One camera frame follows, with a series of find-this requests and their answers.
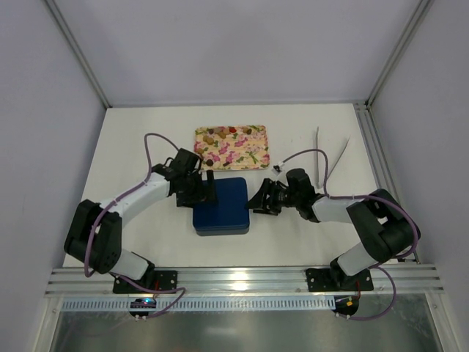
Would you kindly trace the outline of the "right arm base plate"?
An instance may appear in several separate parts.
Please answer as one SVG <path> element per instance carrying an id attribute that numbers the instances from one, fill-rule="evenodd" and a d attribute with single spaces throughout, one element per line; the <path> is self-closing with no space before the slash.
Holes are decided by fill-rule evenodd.
<path id="1" fill-rule="evenodd" d="M 347 276 L 331 268 L 308 268 L 305 271 L 309 292 L 352 292 L 374 290 L 374 284 L 368 269 L 354 276 Z"/>

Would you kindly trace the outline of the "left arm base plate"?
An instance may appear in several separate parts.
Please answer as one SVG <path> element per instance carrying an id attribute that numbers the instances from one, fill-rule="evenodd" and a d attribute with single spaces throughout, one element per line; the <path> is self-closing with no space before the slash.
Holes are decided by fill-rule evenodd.
<path id="1" fill-rule="evenodd" d="M 118 276 L 114 279 L 114 294 L 172 294 L 177 292 L 178 272 L 149 269 L 142 278 L 130 279 Z"/>

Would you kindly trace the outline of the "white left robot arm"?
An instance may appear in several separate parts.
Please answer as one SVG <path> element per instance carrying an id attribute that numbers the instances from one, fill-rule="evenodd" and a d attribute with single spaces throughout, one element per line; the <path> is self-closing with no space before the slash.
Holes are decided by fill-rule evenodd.
<path id="1" fill-rule="evenodd" d="M 141 292 L 155 292 L 154 264 L 123 249 L 122 232 L 137 215 L 171 196 L 179 208 L 216 203 L 214 173 L 202 171 L 199 155 L 179 149 L 164 164 L 150 164 L 144 180 L 123 194 L 102 202 L 81 201 L 64 242 L 65 253 L 83 263 L 87 277 L 111 274 Z"/>

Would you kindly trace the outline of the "blue box lid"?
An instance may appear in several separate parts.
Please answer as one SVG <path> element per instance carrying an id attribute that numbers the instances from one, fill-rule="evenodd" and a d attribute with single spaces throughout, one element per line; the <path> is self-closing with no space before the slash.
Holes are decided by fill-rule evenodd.
<path id="1" fill-rule="evenodd" d="M 193 207 L 192 224 L 236 225 L 250 223 L 247 182 L 243 177 L 215 180 L 218 201 L 215 204 L 201 203 Z"/>

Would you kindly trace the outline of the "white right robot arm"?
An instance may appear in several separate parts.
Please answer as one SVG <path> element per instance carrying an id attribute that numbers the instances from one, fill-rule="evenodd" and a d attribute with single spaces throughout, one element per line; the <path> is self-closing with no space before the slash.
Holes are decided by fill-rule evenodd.
<path id="1" fill-rule="evenodd" d="M 385 189 L 359 197 L 329 197 L 316 191 L 304 169 L 288 171 L 286 183 L 265 178 L 245 206 L 272 216 L 294 208 L 306 221 L 354 227 L 360 239 L 357 245 L 332 260 L 327 269 L 306 270 L 311 292 L 371 290 L 366 281 L 370 268 L 414 250 L 421 238 L 416 223 Z"/>

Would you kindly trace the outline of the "blue chocolate box with tray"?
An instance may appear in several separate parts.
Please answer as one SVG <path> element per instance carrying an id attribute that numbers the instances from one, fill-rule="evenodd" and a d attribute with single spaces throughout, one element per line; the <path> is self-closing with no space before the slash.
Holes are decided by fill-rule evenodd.
<path id="1" fill-rule="evenodd" d="M 221 236 L 221 235 L 245 235 L 250 229 L 250 224 L 236 225 L 220 225 L 215 226 L 208 224 L 207 226 L 193 225 L 196 234 L 199 236 Z"/>

